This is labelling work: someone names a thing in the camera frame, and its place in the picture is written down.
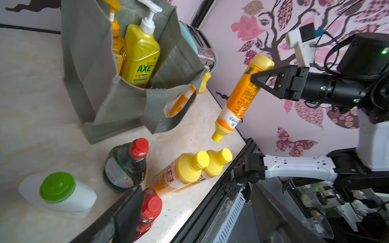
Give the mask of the green fabric shopping bag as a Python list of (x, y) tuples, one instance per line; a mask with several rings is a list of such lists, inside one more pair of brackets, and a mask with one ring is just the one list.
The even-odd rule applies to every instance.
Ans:
[(147, 88), (125, 81), (112, 51), (112, 27), (103, 1), (62, 1), (61, 42), (64, 83), (91, 144), (145, 126), (152, 134), (174, 129), (196, 99), (191, 95), (172, 118), (166, 104), (191, 86), (198, 89), (208, 72), (181, 34), (176, 8), (162, 8), (155, 18), (161, 55)]

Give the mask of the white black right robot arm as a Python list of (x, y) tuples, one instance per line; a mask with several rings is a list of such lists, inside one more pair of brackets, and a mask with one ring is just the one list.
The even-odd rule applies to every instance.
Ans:
[(273, 177), (294, 177), (298, 185), (331, 181), (344, 197), (351, 190), (389, 191), (389, 36), (358, 33), (334, 50), (344, 46), (348, 49), (337, 72), (318, 74), (289, 65), (253, 73), (249, 83), (279, 99), (304, 100), (310, 109), (325, 104), (339, 112), (337, 122), (359, 129), (358, 146), (306, 157), (303, 151), (314, 142), (291, 141), (280, 128), (276, 147), (289, 156), (250, 155), (243, 170), (250, 182)]

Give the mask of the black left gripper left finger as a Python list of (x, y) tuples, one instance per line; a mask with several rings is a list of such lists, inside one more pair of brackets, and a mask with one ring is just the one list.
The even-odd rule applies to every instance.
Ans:
[(122, 195), (72, 243), (131, 243), (143, 204), (141, 186), (135, 186)]

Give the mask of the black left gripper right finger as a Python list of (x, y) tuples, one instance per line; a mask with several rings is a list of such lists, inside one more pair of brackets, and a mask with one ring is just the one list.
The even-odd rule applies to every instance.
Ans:
[(252, 186), (251, 204), (261, 243), (325, 242), (303, 226), (264, 186)]

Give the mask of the large orange pump soap bottle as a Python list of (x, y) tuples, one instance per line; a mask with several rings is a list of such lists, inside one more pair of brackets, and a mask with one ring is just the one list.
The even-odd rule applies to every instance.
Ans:
[(114, 54), (114, 59), (116, 61), (116, 66), (118, 69), (118, 73), (121, 73), (124, 57), (124, 45), (125, 40), (120, 35), (120, 25), (118, 21), (115, 19), (115, 13), (116, 11), (120, 11), (122, 9), (122, 6), (118, 0), (104, 0), (109, 5), (109, 21), (111, 23), (111, 29), (112, 29), (112, 51)]

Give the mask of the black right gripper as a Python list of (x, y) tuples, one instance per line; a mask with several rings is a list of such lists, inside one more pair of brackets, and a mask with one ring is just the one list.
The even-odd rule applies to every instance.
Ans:
[[(309, 72), (309, 67), (288, 65), (253, 74), (250, 82), (279, 99), (299, 100), (334, 106), (355, 106), (367, 95), (367, 87), (361, 81), (339, 76)], [(276, 77), (273, 88), (266, 84)]]

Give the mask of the yellow pump soap bottle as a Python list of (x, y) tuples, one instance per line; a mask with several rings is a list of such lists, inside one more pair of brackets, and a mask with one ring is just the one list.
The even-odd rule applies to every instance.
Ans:
[(142, 18), (139, 25), (127, 27), (121, 77), (134, 86), (146, 88), (161, 52), (154, 37), (156, 26), (153, 17), (163, 9), (152, 1), (140, 2), (149, 8), (150, 13)]

